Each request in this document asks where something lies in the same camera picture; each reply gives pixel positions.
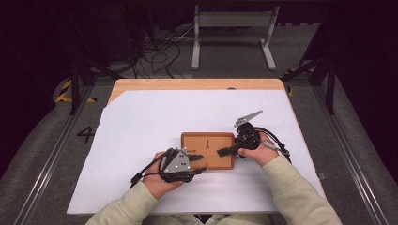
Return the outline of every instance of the wooden tray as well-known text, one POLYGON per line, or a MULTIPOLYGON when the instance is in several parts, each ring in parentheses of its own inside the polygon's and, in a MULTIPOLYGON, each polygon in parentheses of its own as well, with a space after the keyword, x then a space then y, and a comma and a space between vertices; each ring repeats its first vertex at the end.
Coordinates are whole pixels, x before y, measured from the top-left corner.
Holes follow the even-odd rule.
POLYGON ((232 170, 234 156, 220 157, 217 150, 235 143, 233 133, 220 132, 184 132, 181 134, 181 147, 189 154, 202 155, 203 158, 191 161, 191 168, 207 167, 208 170, 232 170))

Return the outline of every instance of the person's right hand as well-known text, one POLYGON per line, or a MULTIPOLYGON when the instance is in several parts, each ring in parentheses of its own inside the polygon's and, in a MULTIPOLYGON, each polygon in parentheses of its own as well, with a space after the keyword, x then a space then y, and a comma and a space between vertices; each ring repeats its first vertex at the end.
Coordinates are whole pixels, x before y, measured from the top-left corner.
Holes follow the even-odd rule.
POLYGON ((263 167, 268 162, 270 162, 271 160, 276 158, 279 155, 279 153, 273 149, 266 147, 263 144, 263 142, 267 142, 267 143, 271 143, 271 144, 274 144, 274 143, 267 136, 267 134, 265 134, 263 132, 259 132, 259 133, 260 133, 261 143, 255 150, 240 148, 237 152, 243 157, 254 159, 255 162, 257 162, 257 164, 260 167, 263 167))

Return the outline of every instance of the white metal frame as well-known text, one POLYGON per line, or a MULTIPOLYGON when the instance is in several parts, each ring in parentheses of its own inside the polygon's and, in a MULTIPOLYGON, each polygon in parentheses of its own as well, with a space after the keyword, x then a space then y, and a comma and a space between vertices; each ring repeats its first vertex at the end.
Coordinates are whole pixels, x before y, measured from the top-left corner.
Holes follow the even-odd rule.
POLYGON ((275 70, 276 66, 269 50, 269 42, 271 40, 273 28, 275 27, 278 17, 279 7, 275 7, 272 11, 256 11, 256 12, 220 12, 220 11, 199 11, 199 7, 195 6, 194 32, 195 39, 193 43, 192 70, 199 69, 200 39, 199 27, 209 26, 257 26, 267 27, 267 36, 261 39, 261 48, 266 57, 269 70, 275 70))

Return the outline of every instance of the black equipment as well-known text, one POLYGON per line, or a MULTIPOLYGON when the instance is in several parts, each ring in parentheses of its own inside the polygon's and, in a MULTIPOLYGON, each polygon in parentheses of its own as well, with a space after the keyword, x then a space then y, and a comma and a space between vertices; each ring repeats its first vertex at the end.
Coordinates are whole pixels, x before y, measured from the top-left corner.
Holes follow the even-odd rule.
POLYGON ((237 127, 237 137, 235 138, 234 145, 217 150, 217 153, 220 157, 224 157, 228 155, 237 155, 237 150, 239 150, 239 148, 254 150, 261 143, 259 132, 266 133, 279 146, 279 148, 277 148, 276 146, 267 143, 267 147, 270 147, 276 151, 280 151, 287 158, 287 160, 291 162, 289 151, 284 148, 284 144, 282 144, 273 133, 264 128, 254 127, 249 122, 245 122, 237 127))
POLYGON ((190 170, 190 161, 199 160, 201 158, 203 158, 201 155, 189 155, 186 148, 169 148, 165 153, 155 158, 151 163, 149 163, 149 165, 147 165, 143 170, 131 178, 130 188, 136 185, 143 176, 154 174, 160 175, 161 179, 167 183, 175 181, 189 183, 196 174, 200 174, 207 169, 200 168, 196 170, 190 170), (149 173, 143 175, 143 172, 145 172, 150 166, 159 160, 161 160, 159 173, 149 173))

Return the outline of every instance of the wooden block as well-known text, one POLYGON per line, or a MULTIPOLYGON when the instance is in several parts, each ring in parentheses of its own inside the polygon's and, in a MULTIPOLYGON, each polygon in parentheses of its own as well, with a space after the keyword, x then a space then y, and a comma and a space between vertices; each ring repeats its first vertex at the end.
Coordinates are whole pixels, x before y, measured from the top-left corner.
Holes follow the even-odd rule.
POLYGON ((202 155, 203 158, 190 161, 191 169, 207 167, 208 170, 232 170, 234 156, 220 157, 217 150, 235 143, 233 133, 226 132, 184 132, 181 134, 181 147, 189 154, 202 155))

